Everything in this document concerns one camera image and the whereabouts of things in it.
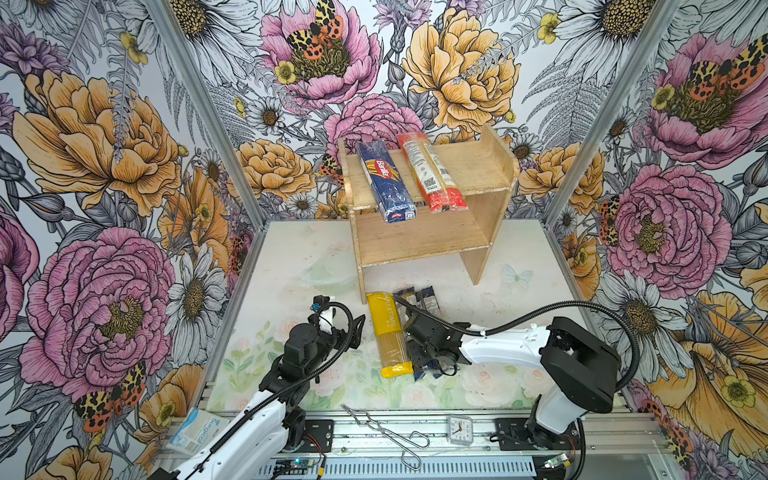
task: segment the pasta package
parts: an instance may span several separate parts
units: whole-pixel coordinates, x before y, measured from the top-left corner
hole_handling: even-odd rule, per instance
[[[382,377],[391,379],[413,374],[413,365],[406,350],[406,335],[400,326],[395,299],[391,293],[384,292],[369,293],[367,296],[382,360]]]
[[[382,141],[359,142],[357,153],[362,162],[362,171],[366,173],[379,212],[385,223],[401,222],[416,218],[416,205],[411,200],[406,184],[402,182],[395,162],[389,156]]]
[[[467,210],[467,203],[458,191],[456,182],[425,134],[400,134],[397,141],[411,162],[413,173],[419,180],[419,189],[427,200],[430,211]]]

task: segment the floral tablecloth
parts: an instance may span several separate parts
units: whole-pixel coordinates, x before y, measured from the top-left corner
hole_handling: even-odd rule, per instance
[[[536,220],[505,220],[485,268],[473,286],[458,254],[375,266],[366,270],[369,291],[406,286],[435,287],[448,321],[484,326],[508,322],[546,303],[573,296]],[[357,288],[352,237],[347,222],[273,222],[227,351],[216,377],[208,409],[242,409],[258,389],[272,361],[282,353],[289,331],[305,322],[317,294],[334,295],[354,315],[365,313]],[[576,309],[558,311],[584,324]],[[345,327],[337,314],[334,323]],[[549,324],[553,314],[534,323]],[[427,375],[384,379],[371,323],[362,344],[312,383],[302,407],[340,409],[529,408],[551,385],[548,375],[523,366],[498,363],[462,366],[456,376]]]

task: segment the black cable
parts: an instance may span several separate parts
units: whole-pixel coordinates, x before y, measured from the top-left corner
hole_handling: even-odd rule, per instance
[[[407,306],[411,310],[417,313],[420,313],[423,316],[426,316],[427,318],[435,320],[437,323],[439,323],[440,325],[443,325],[446,328],[449,328],[459,333],[463,333],[464,335],[483,336],[483,334],[478,330],[470,330],[460,326],[456,326],[453,323],[446,322],[442,318],[432,315],[427,310],[424,310],[422,308],[412,305],[411,303],[408,303],[408,301],[402,298],[400,295],[395,294],[392,297],[395,299],[397,303]],[[602,306],[599,303],[582,302],[580,300],[565,300],[562,302],[551,303],[549,305],[543,306],[542,308],[536,309],[530,313],[526,313],[525,315],[517,319],[514,319],[511,322],[505,323],[502,326],[497,326],[492,329],[487,329],[485,331],[485,335],[489,336],[489,335],[495,335],[496,333],[505,332],[506,330],[515,328],[516,326],[521,325],[522,323],[525,323],[529,320],[532,320],[543,313],[551,312],[552,310],[558,310],[561,308],[567,308],[570,306],[579,306],[582,308],[588,308],[598,312],[605,313],[610,318],[615,320],[616,323],[618,323],[619,326],[626,332],[627,338],[629,339],[630,348],[632,350],[632,358],[629,363],[629,369],[624,373],[624,375],[619,379],[619,381],[616,382],[616,391],[618,392],[619,390],[623,389],[625,386],[629,385],[629,382],[634,377],[634,374],[637,373],[637,367],[640,366],[640,345],[637,342],[637,336],[635,336],[634,332],[629,327],[629,325],[627,325],[627,322],[624,321],[624,318],[622,316],[618,315],[616,312],[607,308],[606,306]]]
[[[266,400],[263,400],[261,403],[259,403],[258,405],[256,405],[252,409],[244,411],[243,412],[243,416],[240,417],[240,420],[238,420],[235,423],[235,425],[233,425],[233,427],[231,429],[227,430],[221,436],[221,438],[210,447],[208,455],[203,459],[202,462],[200,462],[197,465],[195,465],[195,468],[192,470],[192,472],[190,472],[189,475],[187,475],[187,477],[184,480],[189,480],[189,478],[192,475],[194,475],[195,472],[202,472],[202,468],[203,468],[203,465],[205,464],[205,462],[207,462],[208,459],[214,453],[218,452],[219,449],[221,449],[221,447],[223,447],[224,444],[227,443],[227,441],[232,438],[232,435],[234,435],[235,432],[237,432],[237,430],[239,430],[243,425],[245,425],[245,422],[251,420],[261,409],[263,409],[265,406],[269,405],[271,402],[277,400],[279,397],[281,397],[281,396],[283,396],[283,395],[285,395],[287,393],[291,393],[293,390],[298,389],[301,385],[309,382],[311,379],[313,379],[316,376],[318,376],[319,374],[325,372],[328,368],[330,368],[331,365],[333,365],[333,363],[336,362],[336,360],[339,359],[339,357],[344,352],[346,352],[349,349],[349,344],[352,342],[352,338],[355,336],[355,333],[357,332],[357,329],[359,328],[359,324],[362,323],[363,321],[365,321],[365,317],[363,317],[357,324],[355,324],[355,320],[353,318],[352,312],[349,311],[349,309],[346,307],[346,305],[344,305],[343,303],[338,303],[338,302],[328,302],[328,303],[326,303],[326,305],[322,309],[320,309],[317,312],[317,314],[318,315],[321,314],[325,309],[327,309],[330,306],[339,307],[346,314],[346,318],[349,321],[349,330],[347,331],[346,336],[344,336],[344,341],[342,342],[341,347],[339,347],[339,349],[336,351],[336,353],[333,354],[333,356],[330,358],[330,360],[328,360],[327,362],[325,362],[321,366],[317,367],[317,369],[315,369],[313,372],[308,373],[307,375],[305,375],[302,378],[298,379],[297,381],[291,383],[290,385],[288,385],[284,389],[279,390],[277,393],[274,393],[274,394],[270,395],[269,397],[266,398]]]
[[[581,442],[580,453],[578,456],[578,465],[576,465],[576,471],[568,480],[576,480],[584,470],[584,463],[587,461],[587,439],[584,436],[584,423],[581,422],[581,418],[576,419],[578,424],[578,441]]]

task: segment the yellow pasta package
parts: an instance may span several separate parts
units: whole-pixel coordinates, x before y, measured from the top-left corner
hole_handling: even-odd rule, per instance
[[[413,374],[413,365],[406,350],[406,336],[400,326],[395,299],[391,293],[369,293],[373,331],[379,344],[382,360],[382,377],[391,379],[398,375]]]

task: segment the pink peony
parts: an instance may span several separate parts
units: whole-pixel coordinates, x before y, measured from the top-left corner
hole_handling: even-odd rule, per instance
[[[619,196],[611,267],[655,283],[664,298],[695,293],[728,254],[731,229],[722,205],[714,179],[691,165],[641,168]]]
[[[29,290],[36,336],[19,358],[22,378],[78,399],[109,390],[141,361],[154,373],[170,350],[163,329],[174,280],[165,252],[128,228],[54,253]]]
[[[336,158],[339,148],[336,141],[346,140],[348,151],[357,151],[358,141],[381,140],[387,148],[395,149],[397,135],[420,131],[422,121],[407,107],[398,107],[394,101],[378,94],[357,97],[344,106],[339,114],[328,117],[325,123],[328,134],[328,153]]]
[[[0,341],[16,324],[24,304],[24,284],[39,262],[38,246],[29,233],[0,211]]]
[[[712,61],[721,65],[748,45],[732,47],[730,38],[718,45],[715,36],[694,35],[667,63],[667,71],[656,78],[653,108],[644,125],[654,151],[709,170],[730,164],[768,134],[768,74],[742,91],[728,87],[703,101],[690,96],[692,64]]]
[[[370,91],[376,83],[381,56],[377,35],[368,36],[354,8],[348,13],[341,2],[336,1],[334,5],[336,14],[344,22],[342,46],[349,54],[349,65],[342,76],[325,74],[319,78],[310,78],[308,82],[297,78],[286,84],[288,92],[302,108],[317,109],[327,104],[343,103],[358,93]],[[279,16],[264,16],[261,19],[261,48],[266,51],[266,55],[262,56],[262,65],[275,68],[281,61],[292,62],[293,49],[288,45],[286,37],[295,31],[309,29],[310,23],[314,21],[314,5],[309,13],[297,10],[295,15],[288,16],[281,11]]]

